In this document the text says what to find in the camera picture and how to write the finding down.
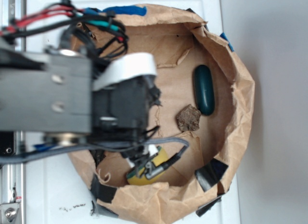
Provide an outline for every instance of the green plastic object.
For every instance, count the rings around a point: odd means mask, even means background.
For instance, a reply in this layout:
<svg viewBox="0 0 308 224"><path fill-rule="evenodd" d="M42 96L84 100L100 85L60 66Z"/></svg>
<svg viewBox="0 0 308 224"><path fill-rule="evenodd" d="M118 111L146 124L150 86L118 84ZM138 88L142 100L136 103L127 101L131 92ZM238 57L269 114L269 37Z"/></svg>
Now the green plastic object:
<svg viewBox="0 0 308 224"><path fill-rule="evenodd" d="M203 115L211 115L215 109L215 98L212 75L207 66L196 67L193 73L193 85L198 109Z"/></svg>

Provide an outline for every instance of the yellow sponge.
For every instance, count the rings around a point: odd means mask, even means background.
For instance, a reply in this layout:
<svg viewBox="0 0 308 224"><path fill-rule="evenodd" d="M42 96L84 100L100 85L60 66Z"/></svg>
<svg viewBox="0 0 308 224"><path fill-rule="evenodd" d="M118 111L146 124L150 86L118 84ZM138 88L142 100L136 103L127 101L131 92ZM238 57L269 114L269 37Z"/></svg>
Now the yellow sponge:
<svg viewBox="0 0 308 224"><path fill-rule="evenodd" d="M157 149L158 149L158 155L152 159L152 162L154 163L155 166L158 166L161 163L168 160L168 155L166 151L161 146L159 146ZM143 171L144 171L144 167L140 168L139 174L143 173ZM126 178L129 184L133 184L133 185L152 184L164 173L162 172L156 177L152 178L151 180L148 180L146 179L144 175L141 178L138 178L135 172L136 172L135 169L133 169L133 171L129 172L126 175Z"/></svg>

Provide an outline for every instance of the rock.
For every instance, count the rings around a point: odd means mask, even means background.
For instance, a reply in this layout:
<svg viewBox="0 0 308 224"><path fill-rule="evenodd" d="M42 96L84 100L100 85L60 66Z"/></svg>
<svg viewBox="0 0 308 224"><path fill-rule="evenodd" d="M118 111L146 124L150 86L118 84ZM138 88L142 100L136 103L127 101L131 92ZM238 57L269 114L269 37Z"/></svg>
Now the rock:
<svg viewBox="0 0 308 224"><path fill-rule="evenodd" d="M178 127L181 131L196 131L199 129L201 112L192 105L183 108L177 115Z"/></svg>

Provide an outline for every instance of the metal clamp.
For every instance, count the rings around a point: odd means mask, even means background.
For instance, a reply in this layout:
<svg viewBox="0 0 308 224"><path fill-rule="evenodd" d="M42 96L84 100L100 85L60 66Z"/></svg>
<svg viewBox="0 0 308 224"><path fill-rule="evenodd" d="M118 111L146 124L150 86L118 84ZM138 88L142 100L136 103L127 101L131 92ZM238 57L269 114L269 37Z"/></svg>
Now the metal clamp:
<svg viewBox="0 0 308 224"><path fill-rule="evenodd" d="M2 224L20 223L19 203L1 204L0 220Z"/></svg>

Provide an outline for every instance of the bolt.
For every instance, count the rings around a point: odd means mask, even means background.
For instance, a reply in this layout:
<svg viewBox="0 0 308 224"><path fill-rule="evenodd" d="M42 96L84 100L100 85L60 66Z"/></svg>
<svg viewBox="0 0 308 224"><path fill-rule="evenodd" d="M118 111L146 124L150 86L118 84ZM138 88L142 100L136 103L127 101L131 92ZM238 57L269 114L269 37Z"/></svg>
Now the bolt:
<svg viewBox="0 0 308 224"><path fill-rule="evenodd" d="M57 84L64 84L64 77L59 75L52 75L51 79L53 82Z"/></svg>
<svg viewBox="0 0 308 224"><path fill-rule="evenodd" d="M9 220L13 220L16 217L16 214L17 212L13 208L8 208L4 213L5 217Z"/></svg>
<svg viewBox="0 0 308 224"><path fill-rule="evenodd" d="M51 108L55 112L62 113L62 112L64 112L64 103L61 102L61 101L57 101L57 102L52 104Z"/></svg>
<svg viewBox="0 0 308 224"><path fill-rule="evenodd" d="M9 154L9 153L12 152L12 149L10 147L8 147L5 151Z"/></svg>

